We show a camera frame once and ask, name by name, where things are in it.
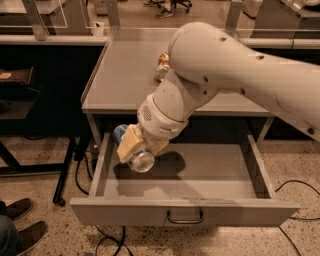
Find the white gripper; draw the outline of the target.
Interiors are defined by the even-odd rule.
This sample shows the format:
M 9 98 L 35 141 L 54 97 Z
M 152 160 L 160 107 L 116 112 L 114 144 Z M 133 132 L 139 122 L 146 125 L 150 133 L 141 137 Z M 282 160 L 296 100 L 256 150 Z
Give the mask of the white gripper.
M 137 111 L 137 119 L 145 137 L 153 139 L 150 142 L 151 152 L 156 156 L 177 137 L 187 126 L 188 121 L 175 121 L 163 114 L 153 100 L 153 95 L 146 97 Z M 144 144 L 144 139 L 137 133 L 135 125 L 130 124 L 118 146 L 117 153 L 121 163 L 129 161 L 132 155 Z

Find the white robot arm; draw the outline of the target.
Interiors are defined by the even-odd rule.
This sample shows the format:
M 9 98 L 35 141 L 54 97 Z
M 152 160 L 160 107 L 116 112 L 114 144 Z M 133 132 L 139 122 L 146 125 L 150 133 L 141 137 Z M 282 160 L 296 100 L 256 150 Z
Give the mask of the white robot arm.
M 168 45 L 171 69 L 127 128 L 122 162 L 156 154 L 177 137 L 195 110 L 223 90 L 237 92 L 316 141 L 320 140 L 320 68 L 256 52 L 202 22 L 179 28 Z

